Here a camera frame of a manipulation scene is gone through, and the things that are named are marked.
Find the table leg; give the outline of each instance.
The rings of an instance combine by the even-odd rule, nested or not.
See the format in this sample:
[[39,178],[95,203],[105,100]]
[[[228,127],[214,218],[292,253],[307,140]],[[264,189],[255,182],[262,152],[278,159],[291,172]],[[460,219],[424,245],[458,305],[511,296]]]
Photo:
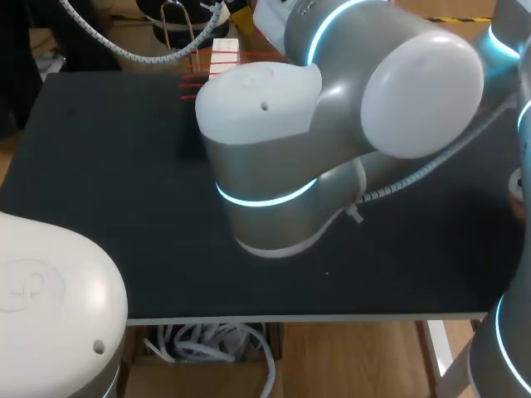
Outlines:
[[470,342],[452,362],[435,386],[436,398],[459,398],[470,384],[468,375],[468,355]]

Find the cable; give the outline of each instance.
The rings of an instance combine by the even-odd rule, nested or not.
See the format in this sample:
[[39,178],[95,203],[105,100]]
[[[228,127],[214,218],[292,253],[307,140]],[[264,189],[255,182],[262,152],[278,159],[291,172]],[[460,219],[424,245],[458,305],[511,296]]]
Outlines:
[[[260,398],[266,398],[270,395],[273,385],[275,384],[275,360],[270,346],[266,340],[266,325],[261,324],[262,333],[244,323],[196,323],[182,325],[173,337],[173,350],[178,357],[172,357],[168,353],[168,344],[172,341],[173,325],[169,325],[164,331],[164,326],[157,327],[157,344],[156,347],[147,338],[144,344],[156,355],[161,357],[165,362],[234,362],[240,359],[246,352],[247,347],[251,344],[250,337],[253,336],[258,340],[256,350],[263,349],[267,367],[269,370],[264,388]],[[227,337],[233,333],[233,337],[238,336],[238,342],[234,347],[227,347]],[[224,342],[226,351],[220,349],[220,344]]]
[[445,149],[439,156],[429,162],[426,166],[414,172],[411,176],[403,178],[402,180],[395,182],[392,185],[389,185],[384,188],[380,188],[376,191],[366,193],[363,195],[358,203],[366,203],[368,201],[375,201],[382,197],[386,197],[392,193],[401,191],[402,189],[409,187],[414,182],[417,182],[433,172],[438,168],[442,163],[446,162],[449,158],[458,153],[462,148],[471,143],[475,138],[477,138],[485,129],[487,129],[505,110],[514,107],[515,97],[510,95],[507,99],[504,100],[496,109],[485,119],[485,121],[480,124],[478,127],[472,130],[470,134],[461,140],[452,144],[449,148]]
[[184,47],[182,50],[179,50],[177,52],[174,52],[173,54],[170,54],[168,56],[138,56],[136,54],[133,54],[132,52],[126,51],[123,48],[116,46],[112,41],[109,41],[104,36],[100,35],[83,17],[70,5],[68,0],[59,0],[61,5],[66,9],[66,12],[70,14],[72,18],[85,30],[87,31],[92,37],[94,37],[97,41],[99,41],[101,44],[103,44],[105,47],[107,47],[109,50],[114,52],[115,54],[118,54],[119,56],[122,56],[124,58],[127,58],[128,60],[132,60],[135,62],[140,62],[144,64],[163,64],[166,62],[175,61],[179,58],[182,58],[184,56],[189,55],[193,50],[197,49],[210,35],[212,30],[217,25],[217,22],[219,21],[219,17],[222,14],[223,10],[223,1],[222,0],[216,0],[216,4],[213,7],[210,7],[210,10],[212,11],[212,17],[210,18],[210,21],[205,26],[205,28],[202,30],[201,33],[193,40],[190,44],[188,44],[186,47]]

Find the white robotic arm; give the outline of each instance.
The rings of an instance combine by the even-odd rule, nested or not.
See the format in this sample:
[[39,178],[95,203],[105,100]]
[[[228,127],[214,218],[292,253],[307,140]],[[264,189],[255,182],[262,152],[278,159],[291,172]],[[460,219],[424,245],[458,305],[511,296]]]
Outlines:
[[294,65],[239,66],[196,102],[236,238],[254,254],[308,248],[365,193],[364,156],[432,155],[480,105],[475,48],[389,2],[261,0],[255,21]]

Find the blue led ring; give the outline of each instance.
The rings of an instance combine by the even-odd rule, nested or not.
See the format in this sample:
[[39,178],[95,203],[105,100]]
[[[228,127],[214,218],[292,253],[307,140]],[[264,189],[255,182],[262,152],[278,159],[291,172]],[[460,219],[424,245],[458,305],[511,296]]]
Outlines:
[[222,191],[222,189],[217,184],[216,184],[216,187],[219,193],[222,195],[222,197],[227,199],[229,202],[234,203],[235,205],[244,206],[244,207],[268,207],[268,206],[275,206],[275,205],[279,205],[282,203],[286,203],[287,201],[291,201],[295,199],[296,197],[299,197],[300,195],[308,191],[316,182],[317,182],[317,178],[308,182],[302,188],[298,189],[295,192],[292,192],[289,195],[286,195],[284,197],[277,197],[276,199],[270,199],[269,201],[243,201],[242,199],[236,199],[235,197],[231,197],[227,195],[224,191]]

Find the black tabletop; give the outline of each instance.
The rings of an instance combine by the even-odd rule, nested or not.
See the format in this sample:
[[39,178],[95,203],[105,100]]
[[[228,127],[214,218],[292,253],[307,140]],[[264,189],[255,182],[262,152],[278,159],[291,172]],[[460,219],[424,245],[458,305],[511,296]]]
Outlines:
[[50,76],[0,190],[0,210],[100,245],[124,277],[129,318],[478,313],[508,286],[523,243],[507,200],[514,113],[421,182],[364,205],[364,223],[341,215],[306,252],[264,260],[231,236],[178,84]]

